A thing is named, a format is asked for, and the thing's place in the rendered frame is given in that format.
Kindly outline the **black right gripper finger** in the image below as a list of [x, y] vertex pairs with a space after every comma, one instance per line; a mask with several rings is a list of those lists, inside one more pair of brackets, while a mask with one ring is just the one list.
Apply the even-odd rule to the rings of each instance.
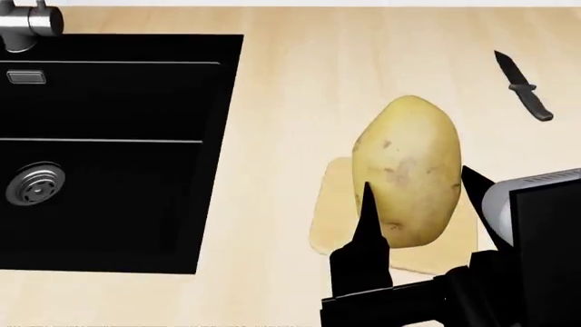
[[462, 166], [461, 178], [468, 199], [475, 209], [479, 220], [483, 223], [487, 235], [497, 247], [496, 250], [486, 250], [471, 255], [470, 265], [476, 265], [476, 269], [482, 272], [502, 273], [510, 267], [511, 256], [514, 254], [514, 248], [508, 244], [508, 242], [501, 239], [501, 237], [491, 228], [491, 225], [487, 222], [484, 216], [482, 206], [485, 193], [495, 183], [466, 165]]
[[332, 296], [391, 288], [389, 244], [382, 235], [370, 184], [365, 183], [359, 221], [350, 242], [330, 255]]

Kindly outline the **yellow potato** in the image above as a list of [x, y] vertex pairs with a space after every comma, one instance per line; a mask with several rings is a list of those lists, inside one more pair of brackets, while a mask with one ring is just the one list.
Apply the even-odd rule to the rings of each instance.
[[461, 193], [461, 151], [449, 116], [415, 95], [389, 103], [351, 152], [354, 198], [371, 188], [390, 247], [419, 247], [445, 231]]

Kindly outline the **steel faucet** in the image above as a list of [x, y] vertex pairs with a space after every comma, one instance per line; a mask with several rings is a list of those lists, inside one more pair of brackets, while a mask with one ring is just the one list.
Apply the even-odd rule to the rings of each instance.
[[34, 47], [39, 37], [63, 34], [64, 17], [58, 7], [35, 0], [36, 7], [17, 6], [14, 0], [0, 0], [0, 38], [5, 50], [17, 54]]

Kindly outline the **black kitchen sink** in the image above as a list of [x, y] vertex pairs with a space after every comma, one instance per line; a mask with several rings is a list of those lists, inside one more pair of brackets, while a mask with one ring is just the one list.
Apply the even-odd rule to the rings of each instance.
[[[0, 46], [0, 269], [193, 274], [241, 35], [63, 35]], [[42, 70], [46, 84], [11, 84]], [[15, 206], [24, 166], [65, 173]]]

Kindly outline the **steel sink overflow plate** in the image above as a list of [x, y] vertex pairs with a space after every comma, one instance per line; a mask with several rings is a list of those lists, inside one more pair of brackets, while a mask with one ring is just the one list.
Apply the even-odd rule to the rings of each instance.
[[11, 84], [46, 84], [42, 70], [8, 70], [6, 78]]

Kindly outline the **light wooden cutting board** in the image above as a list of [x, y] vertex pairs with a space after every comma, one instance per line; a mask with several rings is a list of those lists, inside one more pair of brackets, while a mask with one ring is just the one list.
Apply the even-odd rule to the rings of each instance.
[[[353, 193], [351, 158], [337, 157], [323, 175], [310, 227], [310, 246], [330, 255], [350, 242], [359, 220]], [[444, 274], [469, 263], [478, 250], [478, 215], [462, 191], [448, 227], [439, 238], [422, 247], [395, 249], [389, 253], [394, 269]]]

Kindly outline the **black knife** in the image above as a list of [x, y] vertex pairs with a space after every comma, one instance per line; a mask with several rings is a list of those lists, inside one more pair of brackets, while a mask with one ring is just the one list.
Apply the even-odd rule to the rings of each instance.
[[509, 81], [508, 89], [517, 95], [519, 101], [535, 119], [539, 122], [550, 122], [554, 115], [545, 108], [534, 93], [537, 87], [529, 83], [510, 56], [499, 51], [494, 51], [494, 55], [497, 64]]

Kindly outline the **steel sink drain strainer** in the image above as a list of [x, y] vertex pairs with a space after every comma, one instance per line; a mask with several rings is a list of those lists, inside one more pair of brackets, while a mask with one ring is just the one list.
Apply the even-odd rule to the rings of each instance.
[[48, 201], [65, 183], [61, 165], [51, 162], [31, 163], [21, 168], [5, 189], [6, 200], [15, 206], [32, 206]]

